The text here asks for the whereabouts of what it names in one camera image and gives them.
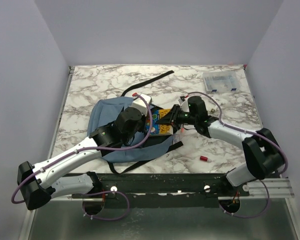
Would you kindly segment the blue fabric backpack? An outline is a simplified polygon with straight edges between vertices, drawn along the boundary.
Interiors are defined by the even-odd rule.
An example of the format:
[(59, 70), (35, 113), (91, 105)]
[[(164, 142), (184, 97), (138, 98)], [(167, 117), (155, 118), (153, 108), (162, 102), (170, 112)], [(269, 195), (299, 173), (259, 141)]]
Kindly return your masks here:
[(132, 85), (119, 97), (99, 100), (93, 107), (88, 122), (87, 136), (93, 138), (98, 146), (126, 149), (101, 151), (101, 158), (108, 163), (112, 173), (118, 173), (115, 170), (115, 163), (131, 163), (131, 166), (123, 170), (123, 173), (127, 173), (183, 146), (182, 141), (173, 144), (175, 130), (167, 135), (151, 133), (149, 137), (137, 132), (138, 121), (142, 115), (136, 115), (136, 111), (131, 107), (133, 98), (126, 96), (128, 92), (149, 85), (170, 74), (173, 74), (173, 70)]

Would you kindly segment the red cap glue stick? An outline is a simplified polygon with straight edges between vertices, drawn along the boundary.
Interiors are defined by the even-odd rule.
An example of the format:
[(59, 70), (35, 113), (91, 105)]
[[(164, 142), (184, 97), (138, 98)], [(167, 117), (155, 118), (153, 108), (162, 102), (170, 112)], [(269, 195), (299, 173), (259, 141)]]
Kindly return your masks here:
[(206, 156), (200, 156), (199, 159), (203, 162), (211, 162), (211, 159)]

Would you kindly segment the red white small box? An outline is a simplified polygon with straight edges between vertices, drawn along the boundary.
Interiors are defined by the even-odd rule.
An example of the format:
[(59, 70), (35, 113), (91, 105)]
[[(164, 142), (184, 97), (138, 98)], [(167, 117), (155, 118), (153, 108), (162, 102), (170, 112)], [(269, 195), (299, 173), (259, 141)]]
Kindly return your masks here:
[(183, 136), (183, 133), (182, 131), (177, 131), (174, 135), (173, 135), (173, 141), (172, 141), (172, 144), (175, 145), (179, 142), (182, 141), (182, 136)]

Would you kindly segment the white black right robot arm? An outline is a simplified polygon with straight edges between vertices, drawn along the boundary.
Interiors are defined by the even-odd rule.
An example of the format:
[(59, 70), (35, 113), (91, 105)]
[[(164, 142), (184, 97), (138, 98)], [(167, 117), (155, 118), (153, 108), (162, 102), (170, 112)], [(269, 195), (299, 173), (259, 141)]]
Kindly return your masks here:
[(192, 125), (202, 136), (225, 141), (244, 153), (245, 163), (225, 174), (220, 191), (231, 196), (238, 186), (253, 180), (263, 180), (284, 165), (283, 154), (279, 151), (272, 132), (267, 128), (244, 130), (221, 123), (220, 117), (208, 114), (206, 104), (200, 96), (187, 99), (188, 111), (175, 104), (171, 110), (156, 121), (159, 125), (170, 125), (179, 130), (182, 125)]

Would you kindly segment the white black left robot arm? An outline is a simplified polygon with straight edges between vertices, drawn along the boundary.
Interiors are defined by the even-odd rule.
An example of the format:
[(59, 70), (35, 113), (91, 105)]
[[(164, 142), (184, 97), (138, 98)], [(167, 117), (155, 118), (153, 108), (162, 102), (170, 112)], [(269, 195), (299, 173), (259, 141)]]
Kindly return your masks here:
[(36, 164), (29, 161), (21, 163), (18, 166), (18, 186), (15, 192), (21, 192), (23, 199), (17, 201), (14, 193), (12, 203), (24, 203), (28, 210), (38, 209), (47, 204), (56, 193), (57, 189), (52, 185), (72, 170), (111, 152), (139, 147), (143, 144), (142, 141), (136, 145), (127, 144), (136, 132), (144, 130), (146, 119), (151, 115), (150, 109), (142, 113), (139, 109), (129, 106), (121, 110), (116, 120), (98, 127), (64, 153)]

